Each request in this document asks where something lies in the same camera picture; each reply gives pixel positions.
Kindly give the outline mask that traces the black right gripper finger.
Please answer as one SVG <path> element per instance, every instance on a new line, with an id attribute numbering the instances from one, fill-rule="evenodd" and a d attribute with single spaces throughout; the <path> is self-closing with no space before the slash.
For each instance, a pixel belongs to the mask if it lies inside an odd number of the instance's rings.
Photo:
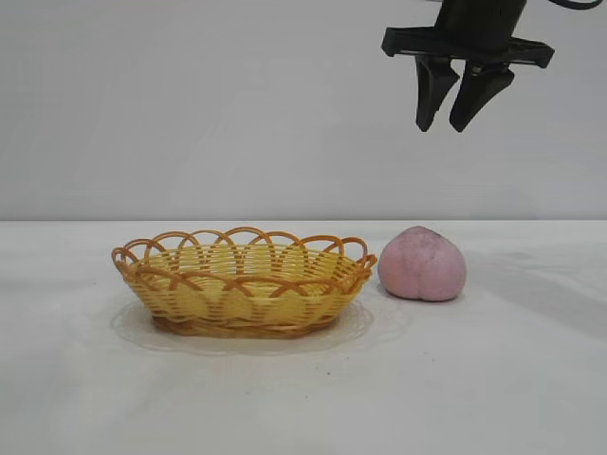
<path id="1" fill-rule="evenodd" d="M 463 132 L 488 102 L 512 84 L 514 77 L 505 63 L 466 62 L 463 80 L 450 113 L 450 124 L 454 130 Z"/>
<path id="2" fill-rule="evenodd" d="M 451 67 L 451 59 L 445 57 L 417 56 L 415 68 L 418 87 L 415 123 L 422 132 L 427 132 L 459 75 Z"/>

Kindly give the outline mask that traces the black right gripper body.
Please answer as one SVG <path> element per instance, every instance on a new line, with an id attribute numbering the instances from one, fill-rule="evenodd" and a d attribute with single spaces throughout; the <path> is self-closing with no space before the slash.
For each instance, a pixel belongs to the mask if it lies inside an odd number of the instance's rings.
<path id="1" fill-rule="evenodd" d="M 381 49 L 389 57 L 546 68 L 554 55 L 550 45 L 513 36 L 525 6 L 525 0 L 444 1 L 431 27 L 388 27 Z"/>

